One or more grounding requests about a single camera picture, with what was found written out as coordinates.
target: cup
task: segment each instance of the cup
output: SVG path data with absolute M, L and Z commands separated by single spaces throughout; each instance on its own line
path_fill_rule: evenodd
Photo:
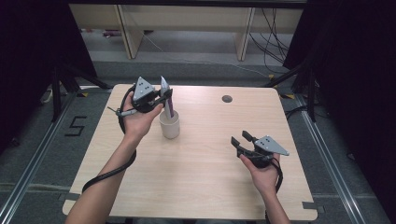
M 180 121 L 178 119 L 178 113 L 174 110 L 174 116 L 171 119 L 166 117 L 165 111 L 160 114 L 161 129 L 163 130 L 163 136 L 168 139 L 178 137 L 180 134 Z

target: right forearm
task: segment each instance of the right forearm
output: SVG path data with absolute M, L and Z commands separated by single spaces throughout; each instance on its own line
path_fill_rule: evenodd
M 262 199 L 271 224 L 290 223 L 288 215 L 286 215 L 275 193 L 262 193 Z

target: wooden desk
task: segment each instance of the wooden desk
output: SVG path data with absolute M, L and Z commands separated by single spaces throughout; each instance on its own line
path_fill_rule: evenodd
M 130 85 L 117 85 L 107 102 L 120 106 Z M 313 220 L 316 210 L 282 105 L 274 89 L 172 86 L 174 108 L 180 115 L 180 136 L 163 137 L 159 117 L 137 148 L 111 211 L 115 217 L 176 217 L 264 219 L 264 204 L 250 173 L 236 158 L 231 136 L 243 147 L 242 137 L 271 135 L 289 151 L 281 157 L 284 182 L 278 193 L 292 220 Z M 233 97 L 222 102 L 224 95 Z M 79 168 L 71 193 L 95 177 L 118 146 L 123 134 L 118 118 L 105 109 Z M 73 201 L 66 201 L 67 214 Z

